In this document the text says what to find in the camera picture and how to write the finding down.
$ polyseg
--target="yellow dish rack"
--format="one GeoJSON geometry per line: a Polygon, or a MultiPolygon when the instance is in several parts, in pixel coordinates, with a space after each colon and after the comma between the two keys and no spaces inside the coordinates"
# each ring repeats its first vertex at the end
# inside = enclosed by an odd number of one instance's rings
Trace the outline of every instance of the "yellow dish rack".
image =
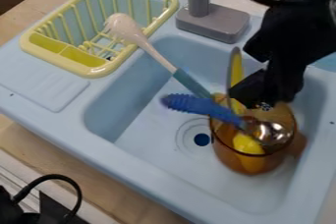
{"type": "Polygon", "coordinates": [[[25,52],[65,70],[100,78],[137,49],[103,32],[110,15],[130,15],[150,36],[178,7],[178,0],[70,0],[25,32],[20,44],[25,52]]]}

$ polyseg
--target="toy sink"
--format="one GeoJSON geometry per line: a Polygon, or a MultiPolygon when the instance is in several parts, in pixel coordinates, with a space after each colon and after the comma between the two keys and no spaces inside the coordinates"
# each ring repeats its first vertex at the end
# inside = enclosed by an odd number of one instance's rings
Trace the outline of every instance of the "toy sink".
{"type": "MultiPolygon", "coordinates": [[[[259,25],[252,17],[238,45],[259,25]]],[[[233,45],[176,29],[175,15],[150,41],[210,91],[224,92],[233,45]]],[[[211,143],[196,144],[195,136],[210,134],[205,117],[160,105],[164,94],[188,91],[140,49],[97,79],[22,51],[18,37],[0,48],[0,61],[3,113],[194,223],[312,224],[318,218],[336,171],[336,55],[308,67],[292,104],[308,137],[302,158],[255,177],[223,166],[211,143]]],[[[243,64],[247,75],[262,67],[248,55],[243,64]]]]}

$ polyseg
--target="yellow object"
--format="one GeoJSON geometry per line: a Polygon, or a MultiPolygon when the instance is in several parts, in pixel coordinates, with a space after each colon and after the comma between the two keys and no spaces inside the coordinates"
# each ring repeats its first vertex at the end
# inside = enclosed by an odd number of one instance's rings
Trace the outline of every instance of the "yellow object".
{"type": "Polygon", "coordinates": [[[20,44],[27,53],[60,68],[99,78],[116,70],[137,49],[103,31],[110,15],[130,15],[150,36],[178,7],[178,0],[70,0],[26,31],[20,44]]]}
{"type": "MultiPolygon", "coordinates": [[[[231,52],[231,83],[230,86],[234,86],[244,78],[243,69],[243,57],[241,50],[236,47],[231,52]]],[[[234,98],[231,98],[232,109],[236,114],[242,114],[245,110],[245,106],[234,98]]]]}
{"type": "MultiPolygon", "coordinates": [[[[230,74],[230,86],[236,85],[244,78],[243,57],[239,47],[235,47],[231,52],[230,74]]],[[[231,103],[232,109],[236,114],[244,114],[246,108],[243,104],[234,98],[231,98],[231,103]]],[[[242,153],[264,154],[262,147],[256,141],[241,133],[235,135],[233,146],[242,153]]],[[[241,160],[243,167],[251,173],[258,172],[264,165],[264,158],[262,157],[250,157],[242,154],[237,154],[237,156],[241,160]]]]}
{"type": "MultiPolygon", "coordinates": [[[[251,137],[237,133],[233,139],[234,148],[242,153],[247,154],[264,154],[262,147],[251,137]]],[[[263,157],[251,157],[237,154],[243,167],[251,173],[260,171],[264,165],[263,157]]]]}

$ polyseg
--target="sink basin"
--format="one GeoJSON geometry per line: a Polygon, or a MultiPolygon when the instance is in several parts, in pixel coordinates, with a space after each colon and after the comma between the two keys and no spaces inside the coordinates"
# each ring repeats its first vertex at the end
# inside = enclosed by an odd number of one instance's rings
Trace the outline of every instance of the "sink basin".
{"type": "MultiPolygon", "coordinates": [[[[229,51],[181,36],[154,41],[154,47],[176,66],[187,69],[210,91],[225,90],[229,51]]],[[[244,59],[247,74],[261,66],[244,59]]],[[[140,159],[250,213],[274,210],[283,201],[295,171],[293,160],[257,177],[236,174],[215,157],[207,118],[168,111],[159,99],[188,91],[147,54],[142,54],[85,111],[87,128],[140,159]]]]}
{"type": "MultiPolygon", "coordinates": [[[[150,41],[211,92],[224,92],[229,53],[260,18],[236,45],[178,30],[174,19],[150,41]]],[[[18,37],[0,48],[0,61],[0,111],[193,223],[315,223],[336,171],[336,65],[309,66],[291,105],[308,137],[301,159],[249,177],[217,160],[206,117],[160,104],[165,94],[188,91],[140,49],[113,74],[90,80],[21,51],[18,37]]],[[[246,75],[263,67],[249,55],[243,64],[246,75]]]]}

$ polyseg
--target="black glove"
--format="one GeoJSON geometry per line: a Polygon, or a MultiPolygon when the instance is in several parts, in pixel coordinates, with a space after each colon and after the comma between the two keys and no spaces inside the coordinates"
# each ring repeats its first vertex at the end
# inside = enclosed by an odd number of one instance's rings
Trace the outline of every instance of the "black glove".
{"type": "Polygon", "coordinates": [[[266,72],[247,77],[230,95],[249,108],[261,102],[290,102],[304,86],[307,65],[336,51],[333,0],[253,1],[270,8],[244,50],[269,63],[266,72]]]}
{"type": "Polygon", "coordinates": [[[260,100],[271,105],[292,101],[304,86],[306,66],[336,51],[329,5],[330,1],[267,10],[260,30],[244,47],[255,59],[269,60],[260,100]]]}

